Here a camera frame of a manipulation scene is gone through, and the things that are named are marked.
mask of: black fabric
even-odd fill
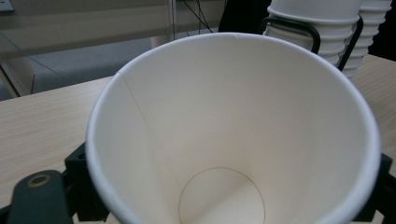
[[[392,1],[392,9],[385,17],[386,21],[379,26],[374,44],[369,47],[369,53],[396,62],[396,1]]]
[[[262,19],[269,16],[271,0],[228,0],[219,32],[256,34]]]

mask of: stack of white cups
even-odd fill
[[[369,50],[368,48],[374,43],[373,37],[379,33],[378,26],[385,21],[385,15],[391,10],[391,0],[363,0],[359,14],[363,18],[363,30],[361,36],[352,50],[348,61],[343,69],[347,77],[354,77],[358,73],[358,67],[361,66],[361,60]]]
[[[346,39],[353,34],[353,24],[359,19],[362,0],[273,0],[267,8],[270,16],[306,22],[320,34],[318,55],[333,65],[340,60]],[[295,34],[290,28],[268,26],[265,35],[284,39],[305,49],[313,40],[307,34]]]

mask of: black wire handle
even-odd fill
[[[355,33],[353,33],[352,38],[349,41],[349,44],[346,48],[346,52],[344,53],[342,59],[340,60],[340,63],[338,64],[338,69],[340,71],[344,70],[344,67],[347,64],[347,60],[349,59],[350,54],[352,53],[352,50],[355,48],[356,42],[358,42],[359,37],[361,36],[361,31],[363,30],[363,18],[361,15],[359,15],[359,20],[356,22],[356,30]]]
[[[311,35],[313,40],[311,52],[318,54],[320,48],[320,35],[317,29],[315,29],[315,27],[302,21],[294,21],[285,18],[270,16],[264,18],[262,22],[260,22],[259,29],[257,30],[258,35],[262,35],[268,23],[286,26],[289,28],[301,30],[308,33],[309,35]]]

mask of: white power outlet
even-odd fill
[[[9,0],[0,0],[0,12],[12,12],[14,8]]]

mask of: light wood tabletop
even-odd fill
[[[92,107],[110,79],[0,102],[0,208],[25,176],[64,170],[64,158],[84,142]],[[366,55],[351,81],[375,114],[383,152],[396,159],[396,62]],[[396,175],[395,166],[391,173]]]

